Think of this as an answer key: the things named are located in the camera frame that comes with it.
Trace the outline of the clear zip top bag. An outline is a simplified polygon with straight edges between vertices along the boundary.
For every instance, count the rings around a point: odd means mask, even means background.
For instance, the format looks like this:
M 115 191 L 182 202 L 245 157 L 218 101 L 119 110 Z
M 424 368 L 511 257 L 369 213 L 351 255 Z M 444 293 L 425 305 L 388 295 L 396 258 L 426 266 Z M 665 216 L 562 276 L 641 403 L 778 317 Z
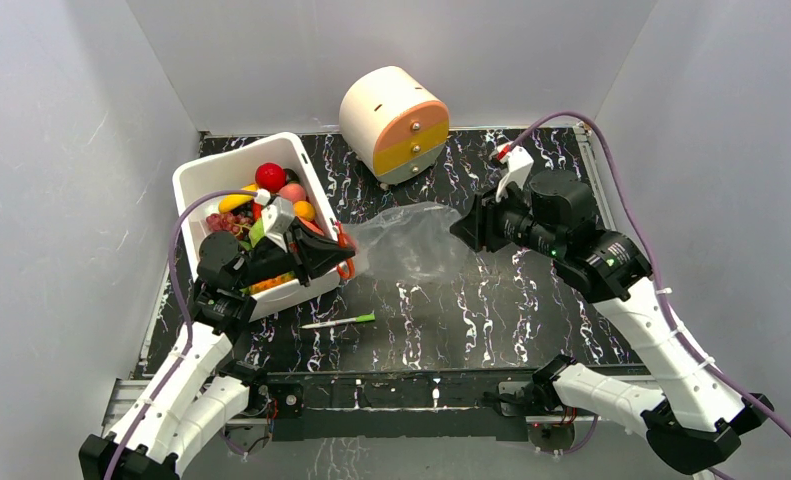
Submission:
M 374 218 L 346 224 L 361 277 L 409 284 L 449 283 L 475 262 L 476 254 L 450 233 L 457 210 L 435 202 L 385 209 Z

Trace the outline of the green toy cabbage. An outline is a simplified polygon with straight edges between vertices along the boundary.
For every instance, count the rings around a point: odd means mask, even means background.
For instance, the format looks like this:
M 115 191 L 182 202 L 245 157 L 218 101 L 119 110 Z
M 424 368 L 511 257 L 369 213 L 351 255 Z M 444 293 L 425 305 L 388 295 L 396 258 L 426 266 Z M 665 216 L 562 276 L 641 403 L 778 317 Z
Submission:
M 265 236 L 264 223 L 259 219 L 248 230 L 248 243 L 250 247 L 255 247 Z

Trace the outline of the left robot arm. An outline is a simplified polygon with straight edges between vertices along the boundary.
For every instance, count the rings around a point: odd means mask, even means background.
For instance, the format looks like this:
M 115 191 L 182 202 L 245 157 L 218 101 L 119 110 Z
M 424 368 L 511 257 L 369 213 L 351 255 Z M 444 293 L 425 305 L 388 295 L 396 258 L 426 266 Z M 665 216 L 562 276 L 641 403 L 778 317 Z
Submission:
M 78 458 L 84 478 L 179 479 L 231 418 L 265 411 L 270 391 L 264 374 L 221 364 L 256 307 L 243 288 L 286 273 L 308 285 L 356 254 L 346 239 L 329 239 L 298 219 L 282 237 L 281 244 L 263 237 L 251 249 L 227 231 L 202 241 L 178 340 L 110 431 L 83 442 Z

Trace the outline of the toy orange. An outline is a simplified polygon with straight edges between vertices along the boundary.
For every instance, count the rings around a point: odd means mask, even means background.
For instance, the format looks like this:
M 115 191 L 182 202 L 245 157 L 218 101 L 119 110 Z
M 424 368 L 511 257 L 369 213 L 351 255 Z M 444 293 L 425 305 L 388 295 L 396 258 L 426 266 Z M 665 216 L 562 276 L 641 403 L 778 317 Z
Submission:
M 297 201 L 293 204 L 295 215 L 307 222 L 314 222 L 316 219 L 315 207 L 306 200 Z

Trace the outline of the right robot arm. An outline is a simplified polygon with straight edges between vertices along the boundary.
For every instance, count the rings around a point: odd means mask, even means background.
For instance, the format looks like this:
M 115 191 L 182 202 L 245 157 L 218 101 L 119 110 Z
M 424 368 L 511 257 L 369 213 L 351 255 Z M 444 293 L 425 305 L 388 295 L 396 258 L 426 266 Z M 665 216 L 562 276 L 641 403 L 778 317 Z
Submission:
M 521 390 L 494 398 L 516 415 L 570 407 L 612 420 L 685 475 L 714 467 L 765 422 L 771 402 L 752 405 L 711 374 L 711 359 L 691 356 L 682 345 L 685 327 L 669 322 L 658 303 L 648 260 L 630 238 L 601 228 L 597 215 L 586 183 L 546 170 L 527 189 L 509 185 L 503 194 L 474 196 L 450 231 L 476 252 L 514 244 L 548 257 L 557 276 L 629 342 L 655 386 L 629 384 L 559 355 Z

